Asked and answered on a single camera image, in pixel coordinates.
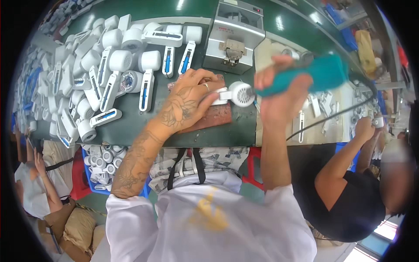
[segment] metal machine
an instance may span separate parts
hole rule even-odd
[[[262,9],[220,0],[202,66],[242,75],[253,66],[253,50],[264,38]]]

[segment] ring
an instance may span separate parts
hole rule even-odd
[[[210,88],[208,87],[207,83],[203,83],[203,85],[205,85],[207,87],[208,92],[210,91]]]

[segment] yellow print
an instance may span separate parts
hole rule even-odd
[[[211,207],[214,193],[218,188],[213,187],[212,191],[203,199],[201,199],[195,209],[195,213],[189,218],[189,222],[193,224],[202,225],[205,229],[211,231],[222,231],[228,227],[228,222],[225,213],[221,206]]]

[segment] white smock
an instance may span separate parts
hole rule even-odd
[[[238,192],[229,171],[184,177],[153,205],[144,197],[110,195],[106,236],[111,261],[313,261],[316,242],[292,185],[268,190],[263,205]]]

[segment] tattoo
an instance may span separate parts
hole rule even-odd
[[[155,159],[155,157],[149,157],[146,154],[144,143],[147,140],[163,144],[162,140],[148,130],[143,131],[134,140],[134,144],[128,150],[121,166],[116,171],[116,177],[112,184],[111,193],[117,197],[128,198],[138,195],[144,187],[148,171]]]
[[[191,118],[191,109],[197,107],[197,102],[189,99],[189,95],[194,86],[181,89],[161,110],[161,122],[168,127],[182,125],[185,120]]]

